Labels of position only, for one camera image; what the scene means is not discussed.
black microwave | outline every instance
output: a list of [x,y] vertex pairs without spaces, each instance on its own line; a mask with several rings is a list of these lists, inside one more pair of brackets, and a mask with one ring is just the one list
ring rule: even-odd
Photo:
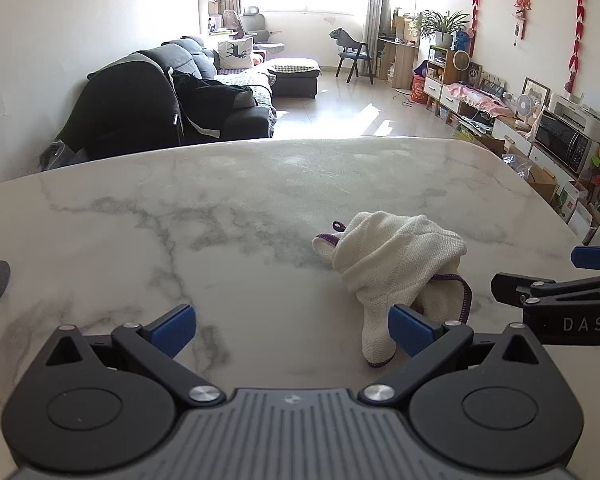
[[576,175],[585,169],[592,145],[592,140],[547,110],[540,117],[536,142]]

pink cloth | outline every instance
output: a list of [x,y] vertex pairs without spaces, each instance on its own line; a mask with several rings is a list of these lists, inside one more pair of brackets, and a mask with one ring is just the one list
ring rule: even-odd
[[459,98],[481,112],[488,113],[491,117],[513,117],[513,112],[502,101],[493,96],[484,94],[474,88],[469,88],[462,83],[453,83],[447,88],[453,97]]

white drawer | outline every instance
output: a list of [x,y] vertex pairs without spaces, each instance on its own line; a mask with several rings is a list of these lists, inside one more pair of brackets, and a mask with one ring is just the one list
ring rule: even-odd
[[531,153],[531,148],[533,147],[531,142],[526,140],[525,137],[502,121],[496,120],[496,123],[493,125],[493,131],[491,135],[495,139],[509,141],[526,156],[529,156],[529,153]]
[[449,93],[449,87],[444,85],[442,87],[442,98],[440,99],[440,104],[449,108],[449,110],[458,113],[458,109],[460,108],[460,99],[458,97],[453,97]]
[[558,183],[558,192],[564,187],[564,185],[567,182],[574,180],[574,177],[572,177],[569,173],[567,173],[560,166],[558,166],[558,164],[554,162],[549,155],[540,150],[540,148],[538,148],[537,146],[533,146],[531,148],[531,155],[529,155],[529,158],[532,161],[534,161],[538,166],[541,166],[542,168],[547,168],[555,175],[555,180]]
[[424,91],[434,99],[440,101],[440,94],[442,94],[442,83],[433,81],[433,79],[427,77],[424,81]]

metal screw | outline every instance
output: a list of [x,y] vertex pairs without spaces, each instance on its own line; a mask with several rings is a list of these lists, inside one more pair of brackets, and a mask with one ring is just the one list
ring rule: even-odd
[[363,393],[369,400],[389,400],[395,395],[395,390],[386,384],[372,384]]
[[211,384],[205,386],[196,386],[189,390],[189,397],[196,402],[211,402],[217,400],[222,395],[222,392]]

printer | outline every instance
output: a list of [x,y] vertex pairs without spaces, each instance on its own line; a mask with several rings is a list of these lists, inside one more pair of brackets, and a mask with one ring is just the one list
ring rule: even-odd
[[549,103],[549,111],[587,139],[600,144],[600,119],[581,106],[554,94]]

